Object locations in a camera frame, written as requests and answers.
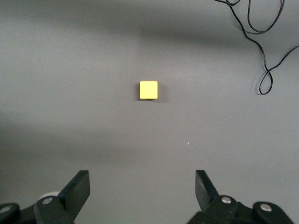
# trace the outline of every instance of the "silver bolt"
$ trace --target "silver bolt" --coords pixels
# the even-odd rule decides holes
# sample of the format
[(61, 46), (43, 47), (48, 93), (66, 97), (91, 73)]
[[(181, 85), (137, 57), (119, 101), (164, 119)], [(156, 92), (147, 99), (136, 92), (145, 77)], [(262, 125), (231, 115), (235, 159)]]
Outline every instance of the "silver bolt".
[(269, 206), (268, 204), (261, 204), (260, 208), (264, 211), (272, 211), (271, 206)]
[(49, 204), (52, 200), (53, 200), (53, 198), (48, 197), (42, 201), (42, 204)]
[(232, 200), (229, 198), (229, 197), (222, 197), (222, 202), (225, 203), (225, 204), (231, 204), (232, 203)]
[(10, 206), (6, 206), (6, 207), (0, 209), (0, 214), (8, 212), (9, 210), (11, 210), (11, 208), (12, 208), (12, 206), (10, 205)]

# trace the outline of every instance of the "metal screw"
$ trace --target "metal screw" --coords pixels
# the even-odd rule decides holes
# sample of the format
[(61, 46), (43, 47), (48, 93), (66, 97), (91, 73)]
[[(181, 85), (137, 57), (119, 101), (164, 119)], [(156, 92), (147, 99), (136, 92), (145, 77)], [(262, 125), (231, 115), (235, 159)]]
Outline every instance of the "metal screw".
[(229, 198), (229, 197), (222, 197), (222, 202), (225, 203), (225, 204), (231, 204), (232, 203), (232, 200)]
[(10, 205), (10, 206), (6, 206), (6, 207), (0, 209), (0, 214), (8, 212), (11, 208), (12, 208), (12, 206)]
[(271, 206), (269, 206), (268, 204), (261, 204), (260, 208), (264, 211), (272, 211)]
[(48, 197), (42, 201), (42, 204), (49, 204), (52, 200), (53, 200), (53, 198)]

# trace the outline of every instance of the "yellow block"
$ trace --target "yellow block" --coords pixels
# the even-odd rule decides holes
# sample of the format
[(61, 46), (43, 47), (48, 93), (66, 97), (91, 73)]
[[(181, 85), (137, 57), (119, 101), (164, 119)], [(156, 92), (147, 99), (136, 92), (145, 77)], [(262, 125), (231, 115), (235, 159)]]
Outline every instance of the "yellow block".
[(158, 82), (141, 81), (140, 99), (158, 99)]

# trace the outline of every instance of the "yellow cube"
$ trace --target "yellow cube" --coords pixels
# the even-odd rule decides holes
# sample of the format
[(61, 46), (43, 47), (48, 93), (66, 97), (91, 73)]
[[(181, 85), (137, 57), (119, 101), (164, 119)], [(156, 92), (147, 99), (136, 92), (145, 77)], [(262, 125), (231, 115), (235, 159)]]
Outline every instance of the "yellow cube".
[(140, 99), (158, 99), (158, 82), (141, 81)]

